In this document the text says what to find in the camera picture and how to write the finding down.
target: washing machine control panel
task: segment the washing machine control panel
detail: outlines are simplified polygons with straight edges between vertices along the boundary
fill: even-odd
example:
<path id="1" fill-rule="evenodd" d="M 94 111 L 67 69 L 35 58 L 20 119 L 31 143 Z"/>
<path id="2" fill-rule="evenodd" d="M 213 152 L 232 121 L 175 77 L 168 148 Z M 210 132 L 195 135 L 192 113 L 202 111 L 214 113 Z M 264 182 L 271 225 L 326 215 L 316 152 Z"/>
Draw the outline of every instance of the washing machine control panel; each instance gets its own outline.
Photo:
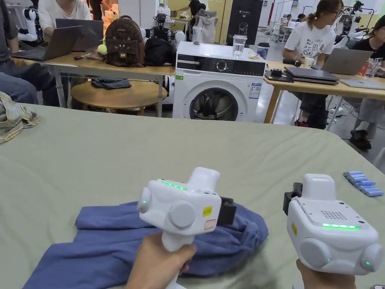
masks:
<path id="1" fill-rule="evenodd" d="M 179 54 L 177 68 L 240 74 L 246 76 L 264 76 L 265 63 L 257 61 L 221 59 Z"/>

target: yellow sticker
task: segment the yellow sticker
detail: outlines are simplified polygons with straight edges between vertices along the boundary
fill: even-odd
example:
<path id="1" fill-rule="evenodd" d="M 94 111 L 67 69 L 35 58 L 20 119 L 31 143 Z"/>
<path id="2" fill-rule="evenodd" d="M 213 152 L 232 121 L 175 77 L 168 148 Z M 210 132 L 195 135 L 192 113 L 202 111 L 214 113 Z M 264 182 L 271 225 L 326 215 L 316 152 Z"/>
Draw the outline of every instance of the yellow sticker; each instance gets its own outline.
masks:
<path id="1" fill-rule="evenodd" d="M 294 222 L 291 222 L 291 229 L 293 230 L 294 236 L 297 236 L 298 230 Z"/>
<path id="2" fill-rule="evenodd" d="M 208 217 L 211 215 L 211 212 L 213 211 L 213 207 L 209 206 L 203 209 L 203 216 L 202 217 Z"/>

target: red label sticker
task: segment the red label sticker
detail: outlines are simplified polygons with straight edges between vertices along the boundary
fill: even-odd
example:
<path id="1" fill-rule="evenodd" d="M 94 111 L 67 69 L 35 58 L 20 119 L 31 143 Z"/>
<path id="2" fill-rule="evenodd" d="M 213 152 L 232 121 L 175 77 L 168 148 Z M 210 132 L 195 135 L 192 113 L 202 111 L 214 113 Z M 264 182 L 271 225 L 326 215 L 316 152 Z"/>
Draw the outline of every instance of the red label sticker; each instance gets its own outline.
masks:
<path id="1" fill-rule="evenodd" d="M 214 220 L 208 220 L 208 221 L 206 221 L 206 223 L 204 224 L 204 230 L 210 230 L 210 229 L 213 229 L 213 228 L 215 228 L 215 225 L 216 225 L 216 219 L 214 219 Z"/>

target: tennis ball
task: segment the tennis ball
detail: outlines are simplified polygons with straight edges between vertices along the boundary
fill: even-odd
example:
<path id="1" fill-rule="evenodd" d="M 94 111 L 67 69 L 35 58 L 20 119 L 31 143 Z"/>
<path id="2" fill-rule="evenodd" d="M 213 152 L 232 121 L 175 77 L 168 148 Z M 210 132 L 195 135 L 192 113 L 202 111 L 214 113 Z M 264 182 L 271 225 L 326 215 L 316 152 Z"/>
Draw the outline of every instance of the tennis ball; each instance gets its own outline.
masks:
<path id="1" fill-rule="evenodd" d="M 97 51 L 100 54 L 106 55 L 107 54 L 107 46 L 105 44 L 101 44 L 97 47 Z"/>

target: cartoon print t-shirt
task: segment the cartoon print t-shirt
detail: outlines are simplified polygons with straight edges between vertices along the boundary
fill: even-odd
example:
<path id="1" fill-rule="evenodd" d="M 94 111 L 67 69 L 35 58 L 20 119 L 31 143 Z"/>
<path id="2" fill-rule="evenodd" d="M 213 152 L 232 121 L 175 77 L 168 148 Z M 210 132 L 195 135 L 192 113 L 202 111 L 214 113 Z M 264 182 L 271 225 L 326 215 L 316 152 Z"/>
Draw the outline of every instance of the cartoon print t-shirt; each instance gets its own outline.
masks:
<path id="1" fill-rule="evenodd" d="M 307 22 L 302 22 L 290 34 L 285 48 L 297 50 L 302 57 L 312 57 L 317 61 L 321 53 L 330 54 L 333 50 L 336 33 L 330 25 L 323 29 L 313 26 L 311 30 Z"/>

